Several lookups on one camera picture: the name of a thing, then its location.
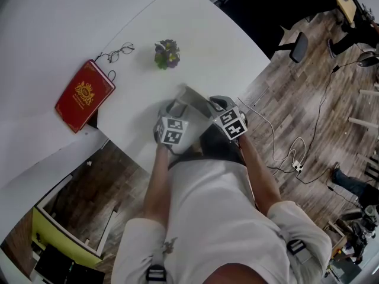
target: white table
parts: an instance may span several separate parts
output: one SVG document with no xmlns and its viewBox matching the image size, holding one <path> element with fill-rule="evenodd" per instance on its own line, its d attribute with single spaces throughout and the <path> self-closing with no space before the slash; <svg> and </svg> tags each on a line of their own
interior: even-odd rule
<svg viewBox="0 0 379 284">
<path fill-rule="evenodd" d="M 159 40 L 173 39 L 181 61 L 174 69 L 154 63 Z M 99 109 L 98 128 L 126 155 L 151 172 L 156 143 L 152 128 L 162 102 L 183 85 L 205 97 L 236 98 L 265 69 L 269 59 L 228 16 L 208 0 L 156 0 L 129 22 L 104 52 L 132 42 L 135 51 L 109 64 L 116 90 Z"/>
</svg>

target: red book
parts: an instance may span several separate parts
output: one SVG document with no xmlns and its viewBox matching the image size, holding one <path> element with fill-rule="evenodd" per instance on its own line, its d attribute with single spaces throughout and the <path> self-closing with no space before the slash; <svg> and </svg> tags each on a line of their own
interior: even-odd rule
<svg viewBox="0 0 379 284">
<path fill-rule="evenodd" d="M 60 96 L 55 109 L 77 133 L 114 89 L 114 84 L 95 62 L 88 60 Z"/>
</svg>

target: black chair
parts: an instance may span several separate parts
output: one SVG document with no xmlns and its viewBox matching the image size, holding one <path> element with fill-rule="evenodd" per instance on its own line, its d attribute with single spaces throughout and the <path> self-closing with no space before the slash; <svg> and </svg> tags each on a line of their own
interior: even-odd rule
<svg viewBox="0 0 379 284">
<path fill-rule="evenodd" d="M 216 5 L 230 17 L 271 59 L 277 50 L 291 50 L 290 57 L 300 62 L 308 47 L 308 39 L 300 33 L 295 43 L 279 46 L 283 36 L 283 28 L 265 11 L 250 12 L 247 0 L 218 0 Z"/>
</svg>

